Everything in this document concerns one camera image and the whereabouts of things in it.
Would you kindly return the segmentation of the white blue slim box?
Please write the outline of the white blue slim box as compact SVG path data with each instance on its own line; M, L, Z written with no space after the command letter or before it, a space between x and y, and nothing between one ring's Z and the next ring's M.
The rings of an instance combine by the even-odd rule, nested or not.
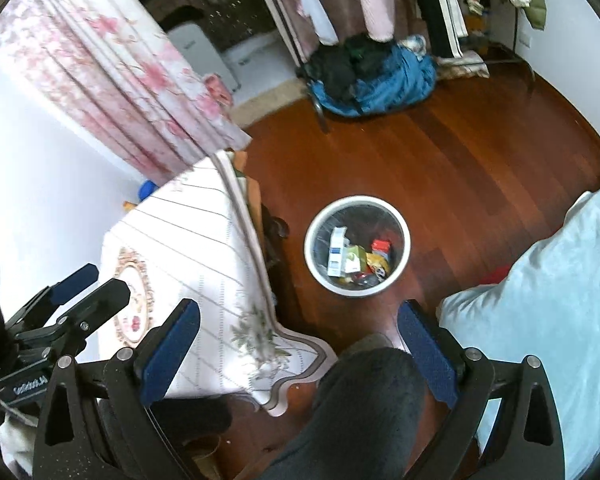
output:
M342 275L343 261L346 258L348 244L346 232L347 228L345 226L336 226L330 236L327 275L331 278L340 278Z

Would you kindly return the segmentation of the blue white milk carton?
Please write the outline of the blue white milk carton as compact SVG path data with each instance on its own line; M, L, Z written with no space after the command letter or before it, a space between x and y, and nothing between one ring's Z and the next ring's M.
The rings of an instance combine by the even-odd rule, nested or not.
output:
M372 241L372 253L384 258L388 263L391 262L392 257L392 245L390 240L376 240Z

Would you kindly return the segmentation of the red cola can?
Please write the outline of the red cola can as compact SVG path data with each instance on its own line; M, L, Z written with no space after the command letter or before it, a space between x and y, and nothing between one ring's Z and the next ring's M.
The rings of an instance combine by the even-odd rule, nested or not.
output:
M380 284L380 279L374 272L350 273L344 277L347 284L357 288L368 289Z

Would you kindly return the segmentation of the yellow cigarette box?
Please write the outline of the yellow cigarette box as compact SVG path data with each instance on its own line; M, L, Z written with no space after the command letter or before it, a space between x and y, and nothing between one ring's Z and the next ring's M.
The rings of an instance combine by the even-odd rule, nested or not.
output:
M370 272L373 272L380 280L385 280L391 273L389 263L382 255L368 252L366 254L366 264Z

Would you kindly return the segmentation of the green white medicine box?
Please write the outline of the green white medicine box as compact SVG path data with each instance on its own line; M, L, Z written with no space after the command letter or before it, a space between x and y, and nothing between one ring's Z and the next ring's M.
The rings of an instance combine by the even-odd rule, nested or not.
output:
M350 245L344 248L343 274L359 274L367 270L366 250L362 246Z

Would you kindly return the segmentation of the white round trash bin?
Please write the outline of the white round trash bin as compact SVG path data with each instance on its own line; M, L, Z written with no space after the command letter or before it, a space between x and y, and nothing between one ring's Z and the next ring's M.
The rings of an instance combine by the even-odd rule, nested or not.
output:
M389 266L391 273L380 284L362 289L347 284L342 274L340 278L327 275L329 241L336 226L347 228L347 247L362 246L372 252L372 241L390 240L392 257ZM338 296L350 298L369 297L389 288L405 270L411 255L411 232L400 211L380 198L355 195L340 198L323 208L310 223L304 238L303 253L312 276L324 289Z

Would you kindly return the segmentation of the orange cap bottle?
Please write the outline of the orange cap bottle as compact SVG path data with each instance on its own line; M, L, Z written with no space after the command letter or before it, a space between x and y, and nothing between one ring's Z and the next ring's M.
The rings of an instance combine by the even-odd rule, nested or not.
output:
M123 210L129 212L136 207L136 204L128 202L127 200L123 203Z

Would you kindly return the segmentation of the white checked floral tablecloth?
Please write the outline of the white checked floral tablecloth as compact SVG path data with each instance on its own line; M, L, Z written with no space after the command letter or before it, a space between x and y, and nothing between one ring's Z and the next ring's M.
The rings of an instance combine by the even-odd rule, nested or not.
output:
M200 329L166 393L243 394L273 416L295 384L317 382L337 357L324 340L277 321L264 255L232 158L219 151L158 188L104 236L99 278L118 278L128 305L97 332L98 355L135 348L182 299Z

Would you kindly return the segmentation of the blue lid plastic jar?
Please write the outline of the blue lid plastic jar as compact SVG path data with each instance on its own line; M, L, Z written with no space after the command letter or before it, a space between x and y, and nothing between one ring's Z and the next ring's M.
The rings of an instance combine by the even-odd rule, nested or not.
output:
M147 197L151 196L152 193L155 193L158 188L159 187L155 184L155 182L146 180L137 191L138 200L143 202Z

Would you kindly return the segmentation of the light blue bed sheet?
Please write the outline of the light blue bed sheet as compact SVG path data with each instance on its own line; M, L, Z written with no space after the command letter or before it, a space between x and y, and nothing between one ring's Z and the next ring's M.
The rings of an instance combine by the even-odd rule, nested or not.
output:
M437 318L491 360L541 360L566 476L581 478L600 455L600 189L583 193L562 227L534 243L503 281L446 297Z

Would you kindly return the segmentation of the person's black trouser leg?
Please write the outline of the person's black trouser leg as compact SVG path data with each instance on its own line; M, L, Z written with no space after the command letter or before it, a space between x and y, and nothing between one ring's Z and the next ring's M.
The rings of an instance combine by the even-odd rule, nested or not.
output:
M425 381L412 356L377 348L341 359L313 414L262 479L401 479L415 444Z

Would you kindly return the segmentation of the pink floral curtain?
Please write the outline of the pink floral curtain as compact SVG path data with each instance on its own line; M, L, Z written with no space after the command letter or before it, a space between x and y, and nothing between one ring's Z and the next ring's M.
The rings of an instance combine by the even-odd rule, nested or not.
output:
M0 58L158 184L251 141L222 84L198 75L138 0L9 0Z

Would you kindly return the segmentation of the blue black clothes pile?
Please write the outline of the blue black clothes pile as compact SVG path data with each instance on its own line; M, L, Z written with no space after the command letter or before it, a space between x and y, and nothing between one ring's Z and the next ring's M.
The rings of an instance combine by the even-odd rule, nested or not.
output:
M434 91L437 65L425 48L364 34L319 46L298 75L324 110L342 117L383 115L422 102Z

